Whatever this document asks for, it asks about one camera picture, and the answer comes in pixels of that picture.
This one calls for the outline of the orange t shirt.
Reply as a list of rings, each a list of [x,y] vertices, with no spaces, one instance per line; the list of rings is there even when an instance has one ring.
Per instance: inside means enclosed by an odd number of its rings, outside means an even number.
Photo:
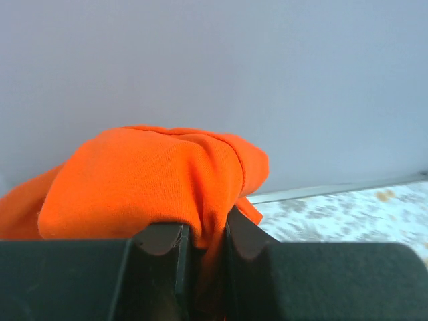
[[[233,134],[113,128],[2,197],[1,238],[127,238],[152,223],[184,223],[203,252],[195,308],[220,319],[227,216],[237,207],[253,223],[261,221],[247,197],[268,174],[267,154]]]

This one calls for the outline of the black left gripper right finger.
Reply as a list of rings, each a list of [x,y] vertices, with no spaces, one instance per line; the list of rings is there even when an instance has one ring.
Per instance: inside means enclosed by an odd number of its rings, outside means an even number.
[[[279,242],[227,218],[228,320],[426,320],[427,268],[400,243]]]

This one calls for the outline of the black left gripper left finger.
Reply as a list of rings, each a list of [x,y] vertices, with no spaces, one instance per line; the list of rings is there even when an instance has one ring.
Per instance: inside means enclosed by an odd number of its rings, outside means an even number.
[[[2,320],[188,320],[189,227],[130,239],[2,241]]]

